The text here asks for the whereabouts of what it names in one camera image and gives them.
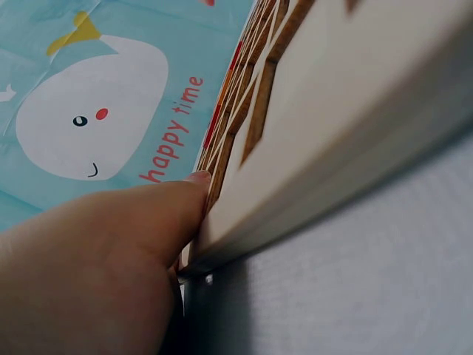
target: gray surface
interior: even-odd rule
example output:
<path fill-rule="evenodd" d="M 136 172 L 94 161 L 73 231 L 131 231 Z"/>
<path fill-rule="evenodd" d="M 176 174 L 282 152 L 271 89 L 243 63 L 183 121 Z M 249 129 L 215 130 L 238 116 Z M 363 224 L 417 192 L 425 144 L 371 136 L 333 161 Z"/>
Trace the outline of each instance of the gray surface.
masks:
<path fill-rule="evenodd" d="M 213 277 L 194 354 L 473 354 L 473 134 Z"/>

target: brown wooden strip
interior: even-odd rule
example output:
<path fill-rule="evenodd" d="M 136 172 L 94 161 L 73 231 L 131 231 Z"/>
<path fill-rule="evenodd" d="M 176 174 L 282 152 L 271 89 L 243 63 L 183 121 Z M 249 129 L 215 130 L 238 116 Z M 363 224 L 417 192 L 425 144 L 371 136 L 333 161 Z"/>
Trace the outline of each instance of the brown wooden strip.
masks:
<path fill-rule="evenodd" d="M 254 147 L 258 144 L 262 137 L 275 74 L 276 63 L 272 61 L 266 61 L 261 77 L 261 83 L 259 84 L 258 93 L 256 94 L 256 103 L 253 115 L 251 117 L 245 148 L 243 149 L 241 164 L 245 162 L 246 158 L 253 151 Z"/>
<path fill-rule="evenodd" d="M 228 160 L 230 159 L 231 148 L 234 145 L 234 140 L 234 135 L 225 136 L 223 147 L 220 151 L 217 165 L 214 169 L 210 192 L 208 193 L 207 212 L 210 211 L 210 209 L 219 199 L 220 192 L 222 191 L 223 179 L 225 178 L 225 173 L 227 172 L 227 165 Z"/>
<path fill-rule="evenodd" d="M 277 63 L 281 59 L 282 54 L 286 50 L 290 41 L 296 34 L 299 26 L 304 21 L 305 16 L 309 12 L 315 0 L 299 0 L 297 5 L 294 7 L 293 12 L 290 14 L 287 23 L 283 27 L 279 34 L 276 42 L 271 48 L 268 59 Z"/>
<path fill-rule="evenodd" d="M 238 105 L 240 104 L 243 94 L 245 93 L 246 89 L 248 88 L 248 85 L 250 84 L 251 81 L 251 76 L 253 75 L 253 70 L 254 70 L 254 65 L 252 64 L 247 64 L 243 70 L 243 75 L 242 75 L 242 82 L 238 88 L 238 92 L 236 93 L 236 100 L 234 104 L 234 110 L 232 111 L 232 114 L 235 112 L 237 109 Z"/>
<path fill-rule="evenodd" d="M 251 50 L 250 57 L 248 58 L 248 63 L 253 65 L 256 64 L 263 49 L 266 47 L 266 44 L 268 43 L 269 31 L 271 29 L 271 21 L 272 17 L 267 18 L 264 25 L 260 29 L 259 35 L 255 40 L 255 43 Z"/>
<path fill-rule="evenodd" d="M 268 17 L 271 15 L 271 12 L 274 10 L 274 7 L 276 5 L 276 0 L 268 0 L 265 5 L 265 9 L 263 10 L 263 14 L 261 15 L 261 18 L 263 20 L 268 19 Z"/>
<path fill-rule="evenodd" d="M 239 103 L 239 106 L 236 108 L 236 111 L 231 118 L 230 125 L 228 127 L 228 133 L 232 135 L 236 135 L 238 133 L 239 128 L 241 127 L 243 121 L 246 119 L 248 114 L 248 110 L 250 109 L 251 99 L 253 97 L 254 88 L 256 86 L 256 80 L 250 84 L 247 91 L 243 94 L 243 98 Z"/>
<path fill-rule="evenodd" d="M 276 35 L 276 32 L 278 32 L 279 26 L 281 26 L 282 20 L 284 20 L 288 9 L 289 0 L 279 0 L 278 12 L 276 14 L 276 21 L 274 22 L 274 29 L 271 39 L 273 39 L 273 36 Z"/>
<path fill-rule="evenodd" d="M 220 122 L 220 125 L 216 132 L 214 133 L 214 136 L 212 137 L 212 147 L 209 149 L 210 155 L 213 155 L 215 152 L 215 149 L 222 139 L 223 135 L 225 134 L 225 131 L 227 130 L 227 125 L 228 125 L 228 120 L 230 118 L 230 113 L 226 112 L 222 120 Z"/>

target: finger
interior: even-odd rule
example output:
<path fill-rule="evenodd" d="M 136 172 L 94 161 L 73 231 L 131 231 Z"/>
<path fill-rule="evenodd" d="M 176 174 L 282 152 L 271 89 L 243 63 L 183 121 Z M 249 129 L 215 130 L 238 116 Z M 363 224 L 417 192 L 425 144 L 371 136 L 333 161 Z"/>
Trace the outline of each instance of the finger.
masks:
<path fill-rule="evenodd" d="M 191 241 L 203 218 L 211 176 L 196 172 L 186 181 L 141 186 L 128 190 L 133 226 L 139 246 L 170 268 Z"/>

